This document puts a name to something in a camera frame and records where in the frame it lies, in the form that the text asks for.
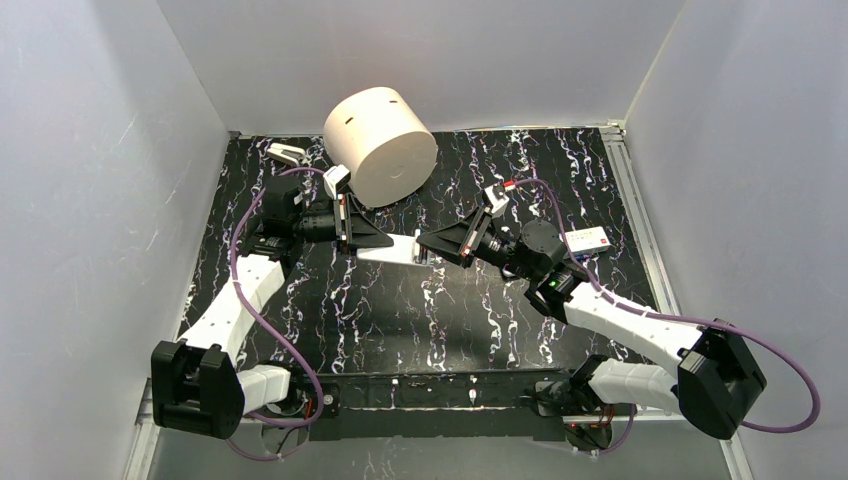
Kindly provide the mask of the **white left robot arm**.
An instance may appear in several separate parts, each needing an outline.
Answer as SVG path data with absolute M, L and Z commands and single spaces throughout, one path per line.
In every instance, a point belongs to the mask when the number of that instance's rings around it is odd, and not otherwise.
M 152 415 L 162 428 L 230 438 L 246 415 L 301 391 L 305 374 L 317 398 L 324 392 L 303 355 L 261 316 L 286 284 L 307 244 L 332 243 L 343 254 L 391 248 L 394 241 L 365 218 L 350 193 L 310 206 L 297 167 L 264 183 L 230 237 L 230 277 L 200 318 L 151 354 Z M 296 370 L 260 364 L 238 370 L 236 357 L 259 324 L 291 352 Z

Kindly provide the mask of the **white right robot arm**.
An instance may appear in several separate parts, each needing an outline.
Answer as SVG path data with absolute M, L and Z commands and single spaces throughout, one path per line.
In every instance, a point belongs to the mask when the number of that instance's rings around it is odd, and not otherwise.
M 598 333 L 647 358 L 636 364 L 589 356 L 566 379 L 529 390 L 542 416 L 635 404 L 678 413 L 701 432 L 728 440 L 767 386 L 744 339 L 729 332 L 727 323 L 695 327 L 658 320 L 638 304 L 603 296 L 545 220 L 526 223 L 511 238 L 496 228 L 485 208 L 476 207 L 416 241 L 463 268 L 479 259 L 527 280 L 524 296 L 543 316 Z

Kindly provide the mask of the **white remote control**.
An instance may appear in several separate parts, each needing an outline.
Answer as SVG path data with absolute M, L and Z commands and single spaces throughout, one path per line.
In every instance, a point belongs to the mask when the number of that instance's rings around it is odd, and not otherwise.
M 426 266 L 429 254 L 417 242 L 415 236 L 390 234 L 393 244 L 389 247 L 359 249 L 356 257 L 363 261 L 390 263 L 406 266 Z

